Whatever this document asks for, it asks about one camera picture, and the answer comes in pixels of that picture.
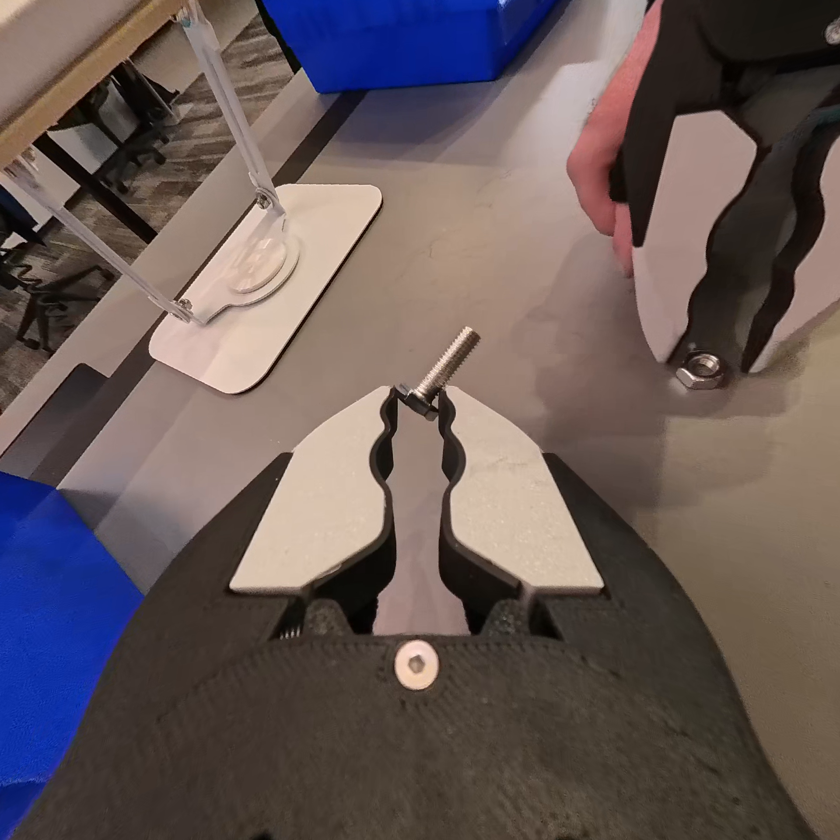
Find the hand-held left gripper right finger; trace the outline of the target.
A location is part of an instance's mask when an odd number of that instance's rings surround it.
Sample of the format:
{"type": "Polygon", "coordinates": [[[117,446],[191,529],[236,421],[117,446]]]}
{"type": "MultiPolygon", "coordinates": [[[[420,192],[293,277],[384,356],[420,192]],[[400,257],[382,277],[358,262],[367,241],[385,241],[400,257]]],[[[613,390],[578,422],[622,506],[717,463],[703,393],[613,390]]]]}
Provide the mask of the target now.
{"type": "Polygon", "coordinates": [[[468,619],[484,620],[502,601],[603,593],[541,447],[456,386],[441,394],[438,411],[447,480],[438,570],[468,619]]]}

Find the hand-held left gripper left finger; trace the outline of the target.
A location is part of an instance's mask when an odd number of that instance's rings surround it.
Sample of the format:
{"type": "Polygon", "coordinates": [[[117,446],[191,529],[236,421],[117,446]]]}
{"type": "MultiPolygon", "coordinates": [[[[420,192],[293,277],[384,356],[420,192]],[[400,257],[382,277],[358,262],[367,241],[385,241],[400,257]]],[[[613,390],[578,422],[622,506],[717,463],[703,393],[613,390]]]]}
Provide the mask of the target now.
{"type": "Polygon", "coordinates": [[[366,607],[396,567],[392,438],[398,399],[380,386],[294,448],[229,587],[366,607]]]}

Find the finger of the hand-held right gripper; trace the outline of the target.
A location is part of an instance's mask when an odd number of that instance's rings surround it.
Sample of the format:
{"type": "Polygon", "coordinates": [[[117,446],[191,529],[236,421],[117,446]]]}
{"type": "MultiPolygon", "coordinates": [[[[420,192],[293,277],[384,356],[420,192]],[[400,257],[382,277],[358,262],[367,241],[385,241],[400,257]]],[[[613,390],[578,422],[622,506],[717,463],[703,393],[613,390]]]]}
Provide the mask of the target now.
{"type": "Polygon", "coordinates": [[[745,342],[740,372],[757,374],[838,309],[838,87],[798,127],[785,192],[792,227],[745,342]]]}
{"type": "Polygon", "coordinates": [[[758,144],[721,111],[679,116],[654,208],[633,250],[636,304],[647,345],[670,362],[690,335],[722,327],[762,279],[792,229],[795,132],[758,144]]]}

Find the steel hex nut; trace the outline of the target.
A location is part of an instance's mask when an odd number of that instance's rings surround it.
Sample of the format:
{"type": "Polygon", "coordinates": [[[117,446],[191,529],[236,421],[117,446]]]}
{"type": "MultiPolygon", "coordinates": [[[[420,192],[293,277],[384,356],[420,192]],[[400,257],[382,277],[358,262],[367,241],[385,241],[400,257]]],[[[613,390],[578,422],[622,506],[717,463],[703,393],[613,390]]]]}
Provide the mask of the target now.
{"type": "Polygon", "coordinates": [[[725,362],[714,353],[693,350],[677,368],[675,378],[689,391],[716,390],[725,382],[725,362]]]}

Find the steel hex bolt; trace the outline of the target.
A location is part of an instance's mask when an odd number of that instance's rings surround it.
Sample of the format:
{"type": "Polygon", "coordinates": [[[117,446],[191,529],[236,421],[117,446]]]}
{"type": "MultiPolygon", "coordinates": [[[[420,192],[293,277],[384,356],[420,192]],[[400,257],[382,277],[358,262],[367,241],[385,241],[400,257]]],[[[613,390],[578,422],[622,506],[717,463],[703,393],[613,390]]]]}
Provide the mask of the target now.
{"type": "Polygon", "coordinates": [[[479,342],[477,331],[470,327],[462,328],[417,385],[399,384],[395,387],[397,397],[417,415],[433,421],[438,414],[435,401],[479,342]]]}

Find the blue plastic bin with divider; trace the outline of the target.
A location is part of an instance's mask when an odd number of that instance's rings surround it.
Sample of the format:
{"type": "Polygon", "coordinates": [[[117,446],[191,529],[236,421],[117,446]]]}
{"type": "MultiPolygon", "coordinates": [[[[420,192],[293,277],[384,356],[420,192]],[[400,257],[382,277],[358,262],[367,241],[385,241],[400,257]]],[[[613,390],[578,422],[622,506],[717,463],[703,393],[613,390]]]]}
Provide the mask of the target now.
{"type": "Polygon", "coordinates": [[[57,489],[1,475],[1,782],[47,782],[142,594],[57,489]]]}

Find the grey desk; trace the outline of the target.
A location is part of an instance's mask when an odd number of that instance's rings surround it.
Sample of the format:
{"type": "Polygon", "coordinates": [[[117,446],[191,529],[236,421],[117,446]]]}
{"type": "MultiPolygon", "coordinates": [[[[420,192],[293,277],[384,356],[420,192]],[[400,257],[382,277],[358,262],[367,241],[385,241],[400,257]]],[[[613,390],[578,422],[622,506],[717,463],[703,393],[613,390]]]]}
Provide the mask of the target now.
{"type": "Polygon", "coordinates": [[[838,838],[838,322],[723,392],[650,356],[631,285],[566,156],[644,3],[574,2],[484,85],[321,98],[256,122],[269,166],[378,186],[383,207],[275,369],[224,395],[150,362],[157,308],[120,280],[2,415],[2,451],[78,364],[122,392],[38,460],[149,586],[279,454],[464,326],[454,383],[558,454],[667,564],[728,662],[777,774],[838,838]]]}

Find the person's right hand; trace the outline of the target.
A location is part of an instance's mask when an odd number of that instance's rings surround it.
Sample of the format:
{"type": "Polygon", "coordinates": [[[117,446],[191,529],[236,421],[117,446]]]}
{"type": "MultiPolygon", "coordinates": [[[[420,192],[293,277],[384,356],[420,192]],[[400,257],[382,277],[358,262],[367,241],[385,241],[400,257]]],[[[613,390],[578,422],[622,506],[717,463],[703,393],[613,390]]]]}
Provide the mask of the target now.
{"type": "Polygon", "coordinates": [[[581,209],[600,234],[612,239],[616,261],[625,277],[634,275],[631,218],[627,205],[611,198],[609,174],[656,45],[661,8],[661,1],[647,5],[641,28],[586,120],[566,164],[581,209]]]}

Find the white document stand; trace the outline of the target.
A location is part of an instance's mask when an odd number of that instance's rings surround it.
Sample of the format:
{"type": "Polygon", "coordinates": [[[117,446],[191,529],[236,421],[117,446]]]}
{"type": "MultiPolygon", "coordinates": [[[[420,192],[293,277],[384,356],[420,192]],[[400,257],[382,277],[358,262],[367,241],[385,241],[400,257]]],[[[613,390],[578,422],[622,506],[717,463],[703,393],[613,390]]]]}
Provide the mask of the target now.
{"type": "Polygon", "coordinates": [[[180,299],[169,299],[39,182],[31,147],[2,168],[165,313],[150,356],[214,390],[237,395],[263,381],[382,208],[374,185],[275,188],[199,2],[175,15],[234,137],[255,205],[180,299]]]}

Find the black office chair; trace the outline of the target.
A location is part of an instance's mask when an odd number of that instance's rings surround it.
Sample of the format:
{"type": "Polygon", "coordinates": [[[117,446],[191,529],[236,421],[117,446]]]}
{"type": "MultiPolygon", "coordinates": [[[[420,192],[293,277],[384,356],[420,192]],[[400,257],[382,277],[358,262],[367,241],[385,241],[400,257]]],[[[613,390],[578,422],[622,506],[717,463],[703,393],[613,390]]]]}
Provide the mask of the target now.
{"type": "Polygon", "coordinates": [[[164,146],[170,137],[165,122],[172,111],[153,82],[129,59],[112,71],[110,80],[130,110],[134,126],[124,139],[119,139],[98,117],[98,129],[113,143],[115,151],[100,165],[97,176],[105,186],[126,196],[133,177],[141,172],[145,162],[158,166],[167,162],[164,146]]]}

